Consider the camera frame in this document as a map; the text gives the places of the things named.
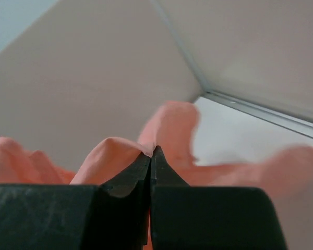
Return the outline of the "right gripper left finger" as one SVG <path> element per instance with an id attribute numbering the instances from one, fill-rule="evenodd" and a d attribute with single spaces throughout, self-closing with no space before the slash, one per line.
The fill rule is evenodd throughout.
<path id="1" fill-rule="evenodd" d="M 0 249 L 142 249 L 150 158 L 101 185 L 0 184 Z"/>

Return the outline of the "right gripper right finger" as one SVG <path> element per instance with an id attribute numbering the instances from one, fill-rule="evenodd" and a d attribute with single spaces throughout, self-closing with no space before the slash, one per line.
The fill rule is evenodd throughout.
<path id="1" fill-rule="evenodd" d="M 268 195 L 256 187 L 190 186 L 160 147 L 151 159 L 154 249 L 286 249 Z"/>

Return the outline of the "pink jacket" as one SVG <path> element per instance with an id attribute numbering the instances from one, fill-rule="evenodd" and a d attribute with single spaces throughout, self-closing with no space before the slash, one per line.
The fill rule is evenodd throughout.
<path id="1" fill-rule="evenodd" d="M 101 185 L 143 154 L 150 158 L 148 241 L 150 235 L 151 159 L 160 147 L 166 161 L 190 186 L 241 187 L 263 190 L 271 202 L 302 191 L 313 183 L 313 147 L 295 145 L 258 163 L 199 166 L 192 138 L 199 121 L 193 104 L 167 102 L 143 128 L 138 141 L 108 137 L 86 157 L 77 172 L 54 165 L 42 151 L 27 151 L 9 137 L 0 137 L 0 184 Z"/>

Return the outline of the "aluminium frame rail back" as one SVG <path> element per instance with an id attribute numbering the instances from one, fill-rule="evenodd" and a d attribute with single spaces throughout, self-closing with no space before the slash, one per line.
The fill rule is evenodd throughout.
<path id="1" fill-rule="evenodd" d="M 202 97 L 313 139 L 313 123 L 221 93 Z"/>

